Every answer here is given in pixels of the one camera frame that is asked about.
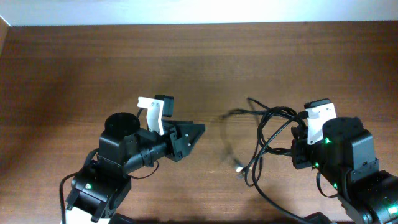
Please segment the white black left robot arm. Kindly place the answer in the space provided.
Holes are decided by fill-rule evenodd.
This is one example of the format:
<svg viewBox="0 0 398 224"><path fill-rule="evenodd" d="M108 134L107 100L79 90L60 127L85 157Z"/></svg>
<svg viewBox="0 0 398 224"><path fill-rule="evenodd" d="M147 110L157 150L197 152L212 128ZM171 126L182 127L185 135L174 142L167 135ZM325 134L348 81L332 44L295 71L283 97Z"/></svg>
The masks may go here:
<svg viewBox="0 0 398 224"><path fill-rule="evenodd" d="M71 191L60 183L62 223L134 223L117 213L131 190L134 172L142 167L159 168L159 159L174 162L187 157L206 131L192 121L161 121L165 133L144 129L131 113L112 114L104 123L99 147L90 151L83 167L70 174Z"/></svg>

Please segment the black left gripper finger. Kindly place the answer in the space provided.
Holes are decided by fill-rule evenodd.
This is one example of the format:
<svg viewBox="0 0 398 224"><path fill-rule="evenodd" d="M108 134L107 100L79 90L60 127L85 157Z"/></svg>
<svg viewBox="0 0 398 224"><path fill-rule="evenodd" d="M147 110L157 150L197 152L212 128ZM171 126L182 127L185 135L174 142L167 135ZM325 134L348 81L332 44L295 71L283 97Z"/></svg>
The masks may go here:
<svg viewBox="0 0 398 224"><path fill-rule="evenodd" d="M193 121L169 121L169 129L176 131L191 131L194 128Z"/></svg>
<svg viewBox="0 0 398 224"><path fill-rule="evenodd" d="M177 154L179 156L188 156L205 131L206 127L204 124L177 125L177 133L180 135L176 141Z"/></svg>

